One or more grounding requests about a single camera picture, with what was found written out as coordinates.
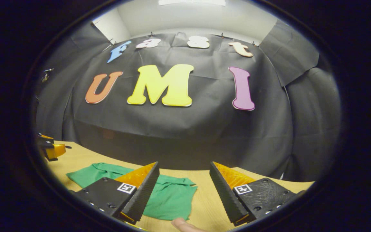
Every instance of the black fabric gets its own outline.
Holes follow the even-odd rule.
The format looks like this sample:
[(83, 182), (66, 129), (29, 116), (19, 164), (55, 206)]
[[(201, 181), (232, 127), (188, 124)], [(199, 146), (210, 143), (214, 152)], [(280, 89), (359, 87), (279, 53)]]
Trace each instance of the black fabric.
[(313, 44), (280, 20), (263, 39), (260, 48), (273, 63), (282, 86), (315, 67), (319, 59)]
[(49, 59), (40, 68), (43, 71), (53, 68), (49, 78), (36, 86), (38, 108), (36, 112), (36, 130), (45, 135), (62, 139), (62, 131), (68, 131), (68, 137), (78, 142), (76, 135), (72, 136), (73, 125), (64, 115), (71, 115), (71, 108), (66, 108), (72, 99), (72, 83), (85, 72), (88, 62), (109, 46), (107, 38), (89, 23), (79, 27), (73, 34), (65, 37), (52, 51)]
[(293, 153), (284, 175), (317, 179), (334, 162), (342, 132), (339, 90), (327, 60), (286, 86), (293, 113)]
[[(102, 52), (108, 46), (103, 40), (64, 58), (59, 64), (60, 71), (50, 77), (39, 95), (37, 130), (56, 140), (75, 141), (100, 154), (139, 165), (157, 160), (163, 169), (207, 170), (210, 162), (216, 161), (272, 178), (280, 178), (284, 173), (286, 180), (315, 180), (321, 174), (321, 169), (315, 166), (327, 166), (330, 162), (325, 157), (329, 150), (308, 154), (325, 146), (314, 142), (321, 137), (313, 136), (307, 137), (309, 140), (297, 138), (298, 148), (293, 147), (293, 135), (297, 135), (293, 131), (293, 117), (299, 123), (303, 119), (297, 112), (302, 112), (291, 111), (275, 69), (277, 61), (269, 59), (263, 48), (215, 35), (203, 35), (209, 39), (209, 48), (191, 48), (187, 46), (190, 36), (157, 34), (153, 38), (162, 40), (159, 45), (143, 49), (136, 49), (135, 45), (149, 36), (131, 39), (122, 55), (110, 63), (107, 63), (110, 51), (125, 41)], [(234, 41), (248, 46), (253, 57), (237, 54), (228, 45)], [(146, 93), (145, 104), (127, 103), (137, 83), (139, 67), (156, 65), (163, 76), (180, 63), (194, 66), (188, 85), (188, 94), (193, 99), (190, 107), (167, 107), (161, 98), (152, 105)], [(236, 110), (232, 106), (235, 86), (228, 70), (231, 66), (250, 73), (255, 110)], [(94, 76), (118, 71), (123, 75), (109, 95), (98, 104), (88, 104), (85, 94)], [(295, 91), (303, 91), (303, 85), (298, 84)], [(299, 151), (306, 142), (309, 147)]]

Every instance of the orange gripper pad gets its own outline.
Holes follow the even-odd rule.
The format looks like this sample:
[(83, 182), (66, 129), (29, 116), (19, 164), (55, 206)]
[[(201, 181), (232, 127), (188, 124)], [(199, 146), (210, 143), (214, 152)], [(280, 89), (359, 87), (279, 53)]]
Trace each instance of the orange gripper pad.
[(255, 179), (246, 176), (242, 173), (237, 172), (236, 170), (230, 169), (229, 167), (226, 167), (222, 164), (213, 162), (217, 169), (220, 171), (221, 175), (227, 182), (228, 186), (230, 186), (231, 189), (234, 187), (245, 185), (251, 182), (256, 181)]
[(150, 172), (150, 170), (153, 168), (154, 164), (156, 162), (150, 163), (146, 166), (143, 166), (139, 169), (136, 169), (134, 171), (131, 171), (125, 175), (122, 175), (118, 178), (116, 178), (116, 181), (120, 181), (122, 183), (134, 185), (135, 187), (139, 188), (140, 185), (143, 183), (144, 179)]

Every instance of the white wall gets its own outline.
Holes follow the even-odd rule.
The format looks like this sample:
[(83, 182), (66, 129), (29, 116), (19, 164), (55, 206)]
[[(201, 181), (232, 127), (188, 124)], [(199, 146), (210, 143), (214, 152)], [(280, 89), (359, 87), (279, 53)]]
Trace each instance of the white wall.
[(118, 43), (131, 38), (125, 23), (118, 13), (118, 8), (114, 8), (92, 21), (112, 43)]
[(223, 32), (226, 37), (259, 44), (277, 18), (247, 0), (226, 0), (225, 6), (203, 3), (160, 6), (158, 0), (133, 0), (98, 20), (100, 31), (109, 39), (117, 39), (113, 42), (149, 35), (152, 31), (215, 35)]

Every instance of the cutout letter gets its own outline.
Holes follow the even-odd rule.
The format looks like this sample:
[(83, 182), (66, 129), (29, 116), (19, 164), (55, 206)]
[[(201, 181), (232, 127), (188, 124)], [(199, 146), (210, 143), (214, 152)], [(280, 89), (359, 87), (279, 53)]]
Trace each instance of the cutout letter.
[(210, 44), (208, 43), (208, 39), (202, 36), (192, 36), (188, 38), (187, 44), (190, 47), (198, 47), (198, 48), (208, 48), (210, 47)]
[(150, 40), (143, 41), (141, 44), (138, 44), (135, 47), (136, 48), (156, 47), (160, 41), (161, 41), (160, 39), (150, 39)]
[(111, 57), (109, 58), (109, 60), (107, 61), (107, 63), (110, 63), (111, 61), (113, 61), (117, 57), (121, 56), (122, 55), (122, 52), (125, 51), (125, 49), (127, 48), (127, 45), (128, 44), (131, 44), (131, 41), (127, 41), (124, 44), (121, 44), (120, 46), (118, 46), (118, 47), (114, 48), (113, 50), (111, 50)]
[(239, 110), (254, 110), (254, 103), (250, 97), (249, 72), (237, 67), (229, 67), (228, 70), (233, 73), (236, 85), (236, 98), (233, 100), (233, 107)]
[(116, 79), (122, 75), (122, 72), (113, 72), (109, 75), (109, 80), (107, 84), (105, 85), (103, 91), (99, 94), (95, 94), (95, 91), (98, 88), (98, 85), (101, 83), (101, 81), (107, 77), (107, 74), (100, 74), (96, 75), (94, 77), (94, 80), (91, 83), (90, 88), (87, 91), (87, 94), (85, 95), (85, 101), (90, 104), (97, 104), (100, 101), (104, 100), (104, 98), (107, 97), (109, 94), (109, 91), (111, 90), (112, 86), (114, 85)]
[(234, 47), (234, 50), (242, 55), (243, 57), (252, 57), (253, 54), (252, 53), (248, 53), (245, 49), (249, 48), (247, 47), (246, 45), (242, 45), (241, 43), (239, 42), (232, 42), (232, 43), (228, 43), (228, 45), (231, 45)]
[(161, 99), (166, 106), (188, 107), (191, 98), (188, 96), (188, 76), (194, 69), (189, 64), (174, 65), (163, 77), (161, 77), (157, 66), (145, 65), (138, 69), (140, 76), (134, 88), (133, 94), (128, 97), (127, 103), (142, 105), (146, 102), (144, 89), (147, 87), (148, 98), (155, 104), (161, 94), (168, 87), (167, 94)]

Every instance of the finger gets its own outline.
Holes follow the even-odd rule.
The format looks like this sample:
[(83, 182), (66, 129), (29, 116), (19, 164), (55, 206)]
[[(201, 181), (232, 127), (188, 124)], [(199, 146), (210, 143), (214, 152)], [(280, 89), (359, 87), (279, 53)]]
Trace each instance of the finger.
[(207, 232), (187, 223), (183, 218), (174, 219), (171, 223), (181, 232)]

